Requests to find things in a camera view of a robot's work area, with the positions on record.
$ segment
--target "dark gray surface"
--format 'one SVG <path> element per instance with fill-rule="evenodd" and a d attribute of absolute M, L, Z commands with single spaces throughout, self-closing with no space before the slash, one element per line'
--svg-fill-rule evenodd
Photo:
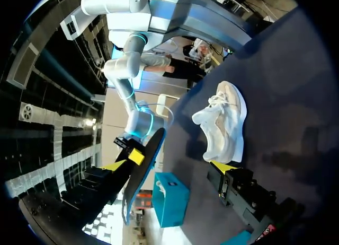
<path fill-rule="evenodd" d="M 242 166 L 275 190 L 278 202 L 292 197 L 305 204 L 305 216 L 313 215 L 338 167 L 336 74 L 320 36 L 296 9 L 227 58 L 173 108 L 164 171 L 191 190 L 182 230 L 193 245 L 220 244 L 244 228 L 206 179 L 206 139 L 191 120 L 223 80 L 235 84 L 247 104 Z"/>

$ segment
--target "black equipment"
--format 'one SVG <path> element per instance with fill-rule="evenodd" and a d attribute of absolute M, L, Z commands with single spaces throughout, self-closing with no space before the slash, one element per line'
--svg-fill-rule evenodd
<path fill-rule="evenodd" d="M 231 169 L 223 171 L 221 165 L 210 162 L 207 178 L 217 190 L 222 203 L 232 207 L 243 222 L 251 227 L 252 235 L 248 244 L 290 224 L 303 213 L 304 207 L 291 198 L 277 204 L 275 192 L 258 185 L 251 170 L 224 165 Z"/>

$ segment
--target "teal box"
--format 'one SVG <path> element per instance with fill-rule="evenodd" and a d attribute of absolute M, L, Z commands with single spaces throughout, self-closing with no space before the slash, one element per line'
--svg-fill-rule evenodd
<path fill-rule="evenodd" d="M 163 186 L 161 192 L 157 182 Z M 190 191 L 170 172 L 156 172 L 153 187 L 152 204 L 160 227 L 180 226 L 184 222 Z"/>

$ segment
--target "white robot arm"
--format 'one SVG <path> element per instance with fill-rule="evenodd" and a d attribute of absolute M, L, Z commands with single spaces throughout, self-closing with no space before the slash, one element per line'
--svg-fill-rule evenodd
<path fill-rule="evenodd" d="M 144 50 L 174 36 L 196 37 L 234 50 L 251 39 L 246 22 L 212 0 L 82 0 L 81 8 L 87 15 L 106 14 L 109 39 L 123 47 L 123 56 L 108 60 L 103 72 L 126 106 L 125 132 L 141 140 L 166 125 L 162 117 L 138 105 L 128 80 L 137 76 Z"/>

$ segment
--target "man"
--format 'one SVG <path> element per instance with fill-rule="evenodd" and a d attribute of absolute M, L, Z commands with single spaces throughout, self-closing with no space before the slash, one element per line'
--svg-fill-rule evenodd
<path fill-rule="evenodd" d="M 163 77 L 199 82 L 206 75 L 204 70 L 191 63 L 172 58 L 171 55 L 160 56 L 152 53 L 141 55 L 140 70 L 153 72 Z"/>

